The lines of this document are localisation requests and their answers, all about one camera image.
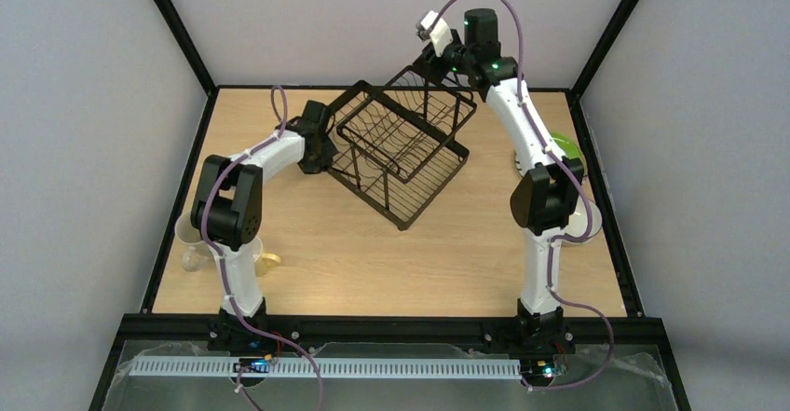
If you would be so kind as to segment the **green plate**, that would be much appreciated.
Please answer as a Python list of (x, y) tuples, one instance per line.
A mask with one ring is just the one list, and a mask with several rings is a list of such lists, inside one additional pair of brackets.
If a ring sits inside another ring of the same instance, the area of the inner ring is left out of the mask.
[(568, 159), (580, 159), (585, 161), (585, 157), (579, 148), (579, 145), (572, 139), (564, 136), (562, 133), (551, 131), (550, 135), (556, 145), (564, 152)]

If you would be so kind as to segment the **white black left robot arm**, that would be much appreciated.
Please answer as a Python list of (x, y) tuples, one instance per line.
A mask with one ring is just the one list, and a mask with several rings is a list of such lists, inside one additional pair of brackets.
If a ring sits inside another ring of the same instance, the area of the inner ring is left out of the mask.
[(264, 186), (291, 165), (305, 174), (329, 170), (338, 154), (329, 137), (333, 115), (328, 105), (309, 101), (300, 116), (278, 125), (262, 142), (231, 157), (204, 160), (189, 220), (218, 268), (222, 309), (240, 320), (265, 308), (252, 247), (263, 223)]

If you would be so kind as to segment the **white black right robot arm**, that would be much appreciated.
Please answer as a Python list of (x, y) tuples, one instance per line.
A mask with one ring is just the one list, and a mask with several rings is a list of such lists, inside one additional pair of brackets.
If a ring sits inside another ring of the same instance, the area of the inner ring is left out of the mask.
[(422, 58), (429, 74), (464, 75), (511, 139), (521, 173), (510, 197), (511, 215), (525, 235), (517, 315), (531, 332), (555, 329), (563, 310), (554, 268), (560, 239), (578, 204), (583, 164), (554, 141), (520, 78), (518, 62), (502, 56), (494, 10), (467, 11), (463, 34), (431, 10), (417, 23), (416, 33), (428, 44)]

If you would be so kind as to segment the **black wire dish rack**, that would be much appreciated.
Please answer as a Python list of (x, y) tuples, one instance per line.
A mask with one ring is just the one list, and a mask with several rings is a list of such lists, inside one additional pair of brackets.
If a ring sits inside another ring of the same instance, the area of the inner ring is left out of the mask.
[(328, 172), (399, 230), (408, 229), (466, 164), (456, 135), (475, 114), (474, 92), (407, 66), (383, 86), (360, 80), (329, 104), (338, 152)]

